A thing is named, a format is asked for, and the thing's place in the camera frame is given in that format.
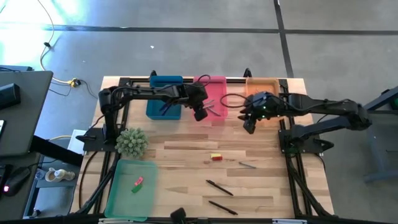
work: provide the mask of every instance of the green tray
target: green tray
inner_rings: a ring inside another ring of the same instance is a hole
[[[134,194],[131,190],[139,177],[144,178],[142,188]],[[156,178],[157,166],[154,162],[119,160],[106,204],[105,216],[145,221],[152,214]]]

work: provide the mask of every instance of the pink object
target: pink object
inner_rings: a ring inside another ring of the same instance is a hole
[[[143,177],[139,177],[134,185],[137,186],[137,185],[141,184],[142,181],[144,181],[144,178]]]
[[[198,81],[198,79],[199,77],[194,77],[193,81],[194,82]],[[203,77],[200,79],[200,82],[203,83],[204,85],[208,81],[209,81],[208,77]],[[208,98],[204,100],[203,103],[207,103],[211,100],[214,100],[213,102],[205,106],[214,105],[213,107],[211,107],[211,109],[220,114],[220,116],[217,116],[216,114],[207,110],[207,117],[203,119],[203,121],[224,121],[228,115],[228,108],[221,105],[220,98],[226,94],[226,78],[222,76],[212,76],[209,84],[205,87],[205,89]],[[223,103],[225,103],[226,105],[228,104],[227,97],[223,99]]]

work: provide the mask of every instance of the green block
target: green block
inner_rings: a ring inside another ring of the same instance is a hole
[[[135,194],[142,188],[142,184],[135,186],[131,191]]]

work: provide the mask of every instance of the black desk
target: black desk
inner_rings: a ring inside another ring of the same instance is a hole
[[[41,155],[80,166],[82,155],[34,136],[37,122],[50,86],[52,72],[1,72],[0,86],[16,83],[21,88],[21,104],[0,110],[6,121],[0,138],[0,163],[14,169],[40,162]],[[0,198],[0,221],[21,219],[30,195],[37,166],[20,191],[13,197]]]

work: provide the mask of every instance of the black pen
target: black pen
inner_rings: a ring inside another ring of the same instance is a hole
[[[216,185],[213,181],[211,181],[211,180],[206,180],[206,181],[207,181],[209,184],[215,186],[216,188],[222,190],[223,192],[229,194],[230,196],[233,196],[233,194],[232,194],[231,192],[225,190],[224,188],[220,187],[219,185]]]
[[[210,202],[212,205],[216,205],[217,207],[226,210],[227,212],[231,213],[232,215],[237,215],[237,214],[238,214],[237,212],[232,211],[231,209],[226,208],[226,207],[224,207],[224,206],[222,206],[222,205],[220,205],[220,204],[217,204],[216,202],[212,202],[212,201],[209,201],[209,202]]]

